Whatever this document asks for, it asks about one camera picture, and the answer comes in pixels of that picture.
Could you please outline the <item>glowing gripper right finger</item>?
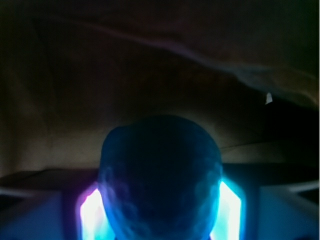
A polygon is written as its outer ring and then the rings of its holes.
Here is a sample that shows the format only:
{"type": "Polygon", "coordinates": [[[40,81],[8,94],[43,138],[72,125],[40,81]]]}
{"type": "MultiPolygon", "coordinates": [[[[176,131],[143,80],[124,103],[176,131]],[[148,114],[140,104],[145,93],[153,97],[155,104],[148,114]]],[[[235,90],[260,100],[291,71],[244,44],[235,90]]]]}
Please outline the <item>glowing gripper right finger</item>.
{"type": "Polygon", "coordinates": [[[318,240],[319,170],[225,164],[212,240],[318,240]]]}

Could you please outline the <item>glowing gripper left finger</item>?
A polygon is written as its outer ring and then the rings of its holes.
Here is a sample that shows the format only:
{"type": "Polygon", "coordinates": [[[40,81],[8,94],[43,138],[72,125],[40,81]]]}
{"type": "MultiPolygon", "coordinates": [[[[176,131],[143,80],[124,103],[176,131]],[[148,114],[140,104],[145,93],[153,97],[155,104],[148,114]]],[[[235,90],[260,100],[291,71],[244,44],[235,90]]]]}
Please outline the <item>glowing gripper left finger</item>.
{"type": "Polygon", "coordinates": [[[113,240],[97,172],[17,172],[0,179],[2,240],[113,240]]]}

